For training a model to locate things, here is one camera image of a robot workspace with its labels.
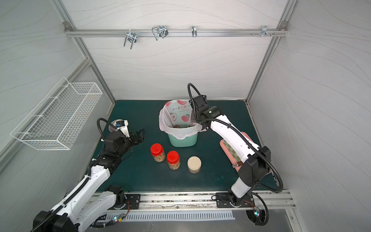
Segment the beige lid glass peanut jar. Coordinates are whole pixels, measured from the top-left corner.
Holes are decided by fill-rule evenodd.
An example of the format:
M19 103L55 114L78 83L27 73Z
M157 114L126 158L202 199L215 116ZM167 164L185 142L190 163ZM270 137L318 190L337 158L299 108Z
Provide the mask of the beige lid glass peanut jar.
M192 174L196 174L201 170L202 161L197 156L192 156L187 161L188 170Z

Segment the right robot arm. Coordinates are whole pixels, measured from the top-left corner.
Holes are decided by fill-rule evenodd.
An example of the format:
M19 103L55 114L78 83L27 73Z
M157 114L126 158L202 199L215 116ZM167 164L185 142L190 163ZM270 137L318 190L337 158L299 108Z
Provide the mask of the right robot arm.
M228 191L227 196L218 198L228 207L238 208L245 202L245 198L252 198L253 190L263 186L274 193L283 191L283 180L277 169L271 163L271 151L260 147L242 134L216 106L208 104L206 95L200 94L192 84L187 84L192 108L191 121L202 126L203 130L212 130L221 136L236 152L239 157L237 165L238 179Z

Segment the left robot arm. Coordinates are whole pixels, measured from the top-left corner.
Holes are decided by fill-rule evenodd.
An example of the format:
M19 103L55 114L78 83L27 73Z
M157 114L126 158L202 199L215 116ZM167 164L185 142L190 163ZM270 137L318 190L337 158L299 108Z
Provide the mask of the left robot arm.
M96 190L116 171L131 147L142 143L145 130L130 132L128 122L108 123L114 131L102 136L104 146L88 173L77 186L49 211L41 211L33 220L34 232L84 232L108 209L130 209L130 201L121 187L109 186L98 199L86 205Z

